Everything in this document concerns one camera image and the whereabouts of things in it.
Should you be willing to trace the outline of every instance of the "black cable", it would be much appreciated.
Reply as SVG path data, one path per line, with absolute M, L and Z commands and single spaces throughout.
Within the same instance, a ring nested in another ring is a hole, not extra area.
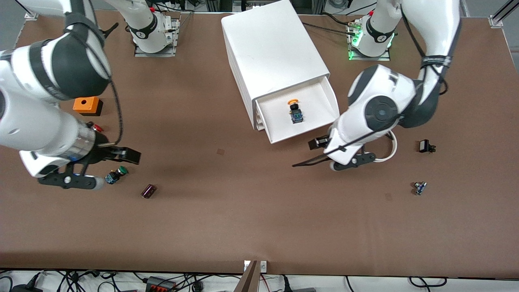
M 331 15 L 330 13 L 328 12 L 322 12 L 321 15 L 326 15 L 326 16 L 329 16 L 331 19 L 333 19 L 333 21 L 339 23 L 339 24 L 342 24 L 342 25 L 348 25 L 347 22 L 342 22 L 340 20 L 338 20 L 337 18 L 335 18 L 335 16 Z
M 368 8 L 368 7 L 373 6 L 373 5 L 375 5 L 375 4 L 377 4 L 377 3 L 376 3 L 376 2 L 375 2 L 375 3 L 371 3 L 371 4 L 369 4 L 369 5 L 366 5 L 366 6 L 364 6 L 364 7 L 361 7 L 361 8 L 359 8 L 359 9 L 355 9 L 354 11 L 350 11 L 350 12 L 344 14 L 344 15 L 345 15 L 345 16 L 346 16 L 346 15 L 350 15 L 350 14 L 352 14 L 352 13 L 355 13 L 355 12 L 357 12 L 357 11 L 359 11 L 359 10 L 364 9 L 364 8 Z
M 415 47 L 416 49 L 418 50 L 418 53 L 420 54 L 420 57 L 424 58 L 425 57 L 425 52 L 424 50 L 420 47 L 420 44 L 418 43 L 415 35 L 413 34 L 413 31 L 411 30 L 411 26 L 409 25 L 409 22 L 407 20 L 407 17 L 405 16 L 404 14 L 404 10 L 402 9 L 402 5 L 400 5 L 400 11 L 402 12 L 402 20 L 404 21 L 404 25 L 405 25 L 405 28 L 407 29 L 407 31 L 409 32 L 409 35 L 411 36 L 411 39 L 413 40 L 413 43 L 415 44 Z M 429 64 L 429 65 L 425 65 L 423 68 L 425 67 L 431 67 L 431 71 L 433 71 L 437 76 L 438 76 L 438 80 L 440 81 L 441 84 L 443 84 L 444 86 L 444 89 L 442 92 L 438 93 L 438 95 L 444 95 L 447 93 L 447 91 L 449 90 L 449 84 L 447 83 L 447 80 L 445 80 L 442 76 L 441 73 L 439 73 L 438 71 L 436 71 L 436 69 L 434 68 L 434 65 L 433 64 Z
M 286 275 L 282 275 L 282 276 L 283 276 L 283 280 L 285 281 L 285 290 L 284 290 L 284 292 L 292 292 L 292 288 L 290 287 L 289 279 L 287 278 Z
M 351 288 L 350 279 L 348 278 L 348 276 L 345 276 L 345 277 L 346 277 L 346 283 L 348 283 L 348 288 L 350 289 L 351 292 L 355 292 L 355 291 L 353 291 L 353 288 Z
M 348 143 L 346 143 L 346 144 L 344 144 L 344 145 L 342 145 L 342 146 L 339 146 L 339 147 L 333 149 L 332 151 L 326 152 L 325 154 L 321 154 L 321 155 L 318 155 L 318 156 L 316 156 L 316 157 L 314 157 L 314 158 L 310 158 L 310 159 L 308 159 L 308 160 L 305 160 L 305 161 L 303 161 L 303 162 L 300 162 L 300 163 L 297 163 L 297 164 L 293 164 L 292 167 L 299 167 L 299 166 L 312 166 L 312 165 L 315 165 L 315 164 L 318 164 L 318 163 L 321 163 L 321 162 L 325 162 L 325 161 L 327 161 L 327 160 L 330 160 L 330 159 L 328 158 L 328 155 L 329 155 L 329 154 L 332 154 L 332 153 L 334 153 L 334 152 L 336 152 L 336 151 L 339 151 L 339 150 L 344 149 L 345 147 L 348 147 L 348 146 L 350 146 L 350 145 L 352 145 L 352 144 L 355 144 L 355 143 L 359 142 L 360 140 L 363 140 L 363 139 L 365 139 L 365 138 L 367 138 L 367 137 L 373 135 L 374 133 L 377 133 L 377 132 L 383 131 L 383 130 L 387 129 L 388 127 L 390 127 L 391 125 L 393 125 L 394 123 L 396 123 L 396 122 L 397 122 L 398 120 L 400 120 L 401 118 L 402 118 L 402 116 L 400 116 L 400 115 L 396 115 L 395 118 L 391 120 L 391 122 L 386 123 L 386 124 L 383 125 L 381 128 L 379 128 L 379 129 L 377 129 L 377 130 L 373 130 L 373 131 L 367 133 L 366 135 L 364 135 L 364 136 L 362 136 L 362 137 L 360 137 L 360 138 L 357 138 L 357 139 L 355 139 L 355 140 L 353 140 L 353 141 L 351 141 L 351 142 L 348 142 Z
M 122 292 L 121 289 L 119 289 L 119 287 L 117 287 L 117 284 L 115 284 L 114 277 L 112 277 L 112 283 L 114 284 L 114 288 L 115 288 L 115 290 L 117 290 L 117 292 Z
M 20 7 L 22 7 L 23 10 L 25 10 L 25 12 L 27 12 L 27 14 L 32 15 L 32 12 L 30 12 L 25 6 L 23 6 L 20 2 L 18 2 L 18 0 L 15 0 L 15 2 L 18 3 L 18 5 L 20 5 Z
M 150 1 L 151 3 L 153 3 L 153 4 L 157 5 L 157 6 L 161 6 L 161 7 L 163 7 L 163 8 L 166 8 L 166 9 L 171 9 L 171 10 L 175 10 L 175 11 L 190 11 L 190 12 L 195 12 L 194 10 L 191 10 L 191 9 L 176 9 L 176 8 L 171 8 L 171 7 L 168 7 L 168 6 L 164 5 L 164 4 L 159 4 L 158 1 L 157 1 L 157 2 L 156 2 L 156 1 L 153 1 L 153 0 L 148 0 L 148 1 Z
M 137 278 L 139 278 L 139 280 L 141 280 L 142 282 L 144 282 L 144 278 L 139 277 L 139 275 L 137 275 L 137 273 L 135 273 L 135 272 L 132 272 L 132 273 L 133 273 Z
M 413 282 L 413 278 L 418 278 L 420 279 L 420 281 L 422 281 L 423 285 L 419 285 L 419 284 L 416 284 L 415 282 Z M 438 287 L 442 287 L 442 286 L 445 286 L 445 284 L 447 284 L 447 278 L 441 278 L 443 279 L 443 282 L 442 283 L 439 283 L 439 284 L 435 284 L 435 285 L 431 285 L 431 284 L 428 284 L 424 278 L 420 277 L 420 276 L 411 276 L 409 277 L 409 282 L 411 283 L 411 285 L 417 287 L 417 288 L 426 288 L 427 289 L 427 292 L 431 292 L 431 288 L 438 288 Z
M 9 292 L 11 292 L 11 290 L 12 290 L 12 278 L 9 277 L 9 276 L 2 276 L 2 277 L 0 277 L 0 280 L 2 280 L 2 279 L 8 279 L 9 280 L 9 282 L 10 282 L 10 284 L 9 284 Z
M 114 288 L 114 292 L 116 292 L 116 291 L 117 291 L 117 290 L 115 289 L 115 286 L 114 286 L 114 284 L 112 284 L 112 282 L 109 282 L 109 281 L 105 281 L 105 282 L 103 282 L 103 283 L 99 284 L 99 286 L 98 286 L 98 292 L 99 292 L 99 289 L 101 288 L 101 286 L 102 286 L 103 284 L 110 284 L 110 285 L 112 285 L 112 286 L 113 286 L 113 288 Z
M 324 27 L 322 27 L 322 26 L 318 26 L 318 25 L 310 24 L 310 23 L 306 23 L 306 22 L 301 22 L 301 23 L 304 24 L 304 25 L 307 25 L 307 26 L 311 26 L 311 27 L 313 27 L 313 28 L 318 28 L 318 29 L 322 29 L 322 30 L 326 30 L 326 31 L 332 31 L 332 32 L 338 32 L 338 33 L 344 33 L 344 34 L 352 35 L 352 36 L 355 35 L 355 34 L 352 33 L 352 32 L 345 32 L 345 31 L 338 31 L 338 30 L 334 30 L 334 29 L 324 28 Z
M 78 41 L 80 44 L 82 44 L 85 49 L 89 49 L 90 50 L 90 52 L 94 55 L 94 57 L 97 60 L 97 62 L 101 65 L 101 68 L 103 69 L 104 74 L 106 74 L 106 76 L 108 78 L 108 83 L 110 83 L 110 85 L 112 87 L 112 91 L 114 93 L 115 108 L 117 110 L 117 116 L 118 116 L 118 119 L 119 119 L 119 135 L 118 135 L 117 140 L 115 142 L 107 143 L 106 147 L 107 146 L 117 145 L 117 144 L 119 144 L 119 142 L 121 142 L 122 132 L 124 130 L 124 124 L 123 124 L 123 121 L 122 121 L 122 110 L 121 110 L 121 104 L 120 104 L 120 101 L 119 101 L 119 95 L 117 94 L 117 89 L 115 88 L 115 83 L 114 83 L 114 81 L 112 79 L 112 76 L 109 74 L 108 69 L 105 67 L 105 65 L 101 61 L 101 58 L 98 56 L 98 54 L 92 49 L 92 47 L 87 42 L 85 42 L 81 38 L 79 38 L 76 35 L 76 32 L 74 32 L 72 30 L 69 30 L 69 29 L 64 29 L 63 32 L 64 33 L 67 33 L 67 32 L 70 33 L 70 35 L 73 38 L 75 38 L 76 41 Z

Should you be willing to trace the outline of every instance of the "small electronic component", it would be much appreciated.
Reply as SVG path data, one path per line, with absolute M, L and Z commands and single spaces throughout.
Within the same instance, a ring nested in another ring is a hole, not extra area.
M 157 190 L 156 186 L 149 184 L 146 187 L 146 189 L 144 189 L 144 191 L 142 191 L 141 196 L 143 198 L 150 198 L 153 195 L 153 193 L 155 193 L 156 190 Z
M 431 144 L 429 143 L 429 140 L 427 140 L 427 139 L 422 140 L 422 141 L 420 141 L 420 149 L 419 149 L 419 152 L 420 152 L 420 153 L 425 153 L 425 152 L 431 152 L 431 153 L 434 153 L 434 152 L 436 152 L 436 146 L 431 145 Z
M 146 281 L 145 292 L 167 292 L 173 291 L 176 287 L 176 283 L 173 281 L 167 281 L 157 277 L 149 277 Z
M 290 118 L 292 119 L 292 124 L 301 123 L 303 121 L 303 113 L 299 109 L 299 104 L 297 104 L 299 100 L 291 99 L 288 101 L 290 106 Z
M 417 195 L 421 195 L 422 192 L 425 190 L 425 187 L 427 186 L 427 183 L 426 182 L 415 182 L 415 188 L 416 188 L 416 191 L 415 191 L 415 194 Z
M 121 177 L 125 176 L 126 174 L 128 174 L 128 170 L 124 166 L 119 166 L 117 170 L 110 171 L 110 173 L 104 177 L 104 180 L 108 184 L 115 184 Z

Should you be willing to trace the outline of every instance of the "dark red capacitor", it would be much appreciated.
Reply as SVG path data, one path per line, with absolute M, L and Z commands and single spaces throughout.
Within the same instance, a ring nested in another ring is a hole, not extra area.
M 157 190 L 156 186 L 149 184 L 146 187 L 146 189 L 144 189 L 144 191 L 142 191 L 141 196 L 143 198 L 150 198 L 153 195 L 153 193 L 155 193 L 156 190 Z

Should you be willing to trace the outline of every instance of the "red button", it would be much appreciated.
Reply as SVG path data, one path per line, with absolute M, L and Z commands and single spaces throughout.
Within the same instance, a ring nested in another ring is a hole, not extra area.
M 96 132 L 102 132 L 103 131 L 103 128 L 101 128 L 100 126 L 98 125 L 93 125 L 92 126 L 92 129 Z

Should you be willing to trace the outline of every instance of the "black connector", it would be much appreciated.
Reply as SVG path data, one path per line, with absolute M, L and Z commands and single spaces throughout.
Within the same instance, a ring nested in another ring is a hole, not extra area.
M 40 273 L 41 272 L 34 275 L 32 279 L 25 285 L 20 284 L 14 286 L 10 292 L 43 292 L 43 290 L 34 287 L 36 286 L 36 281 L 38 280 Z
M 282 276 L 283 276 L 283 279 L 285 280 L 285 290 L 283 292 L 292 292 L 292 288 L 290 288 L 289 279 L 285 275 L 282 275 Z

